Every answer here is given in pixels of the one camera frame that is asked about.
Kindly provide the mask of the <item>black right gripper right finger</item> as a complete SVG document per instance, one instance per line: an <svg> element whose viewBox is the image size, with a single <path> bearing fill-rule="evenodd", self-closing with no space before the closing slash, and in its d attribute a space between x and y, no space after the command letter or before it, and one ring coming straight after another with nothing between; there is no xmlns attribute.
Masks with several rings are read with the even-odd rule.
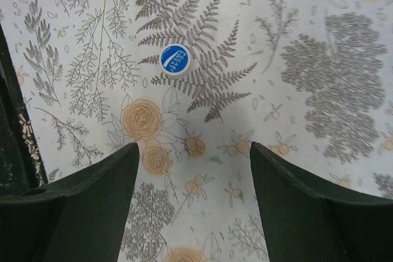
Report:
<svg viewBox="0 0 393 262"><path fill-rule="evenodd" d="M392 200L344 188L253 142L270 261L392 261Z"/></svg>

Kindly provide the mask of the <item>blue white cap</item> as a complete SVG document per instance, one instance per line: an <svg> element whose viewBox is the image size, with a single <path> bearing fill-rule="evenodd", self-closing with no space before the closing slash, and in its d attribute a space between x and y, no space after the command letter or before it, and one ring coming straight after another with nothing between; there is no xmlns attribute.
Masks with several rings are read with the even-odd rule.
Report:
<svg viewBox="0 0 393 262"><path fill-rule="evenodd" d="M174 78L185 77L191 69L192 56L181 44L169 44L159 55L160 70Z"/></svg>

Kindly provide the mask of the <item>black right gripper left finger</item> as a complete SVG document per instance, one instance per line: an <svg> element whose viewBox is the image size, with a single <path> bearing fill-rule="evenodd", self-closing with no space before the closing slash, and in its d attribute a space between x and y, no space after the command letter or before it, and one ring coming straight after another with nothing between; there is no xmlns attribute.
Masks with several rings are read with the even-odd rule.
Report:
<svg viewBox="0 0 393 262"><path fill-rule="evenodd" d="M1 261L117 261L138 166L131 143L60 180L1 197Z"/></svg>

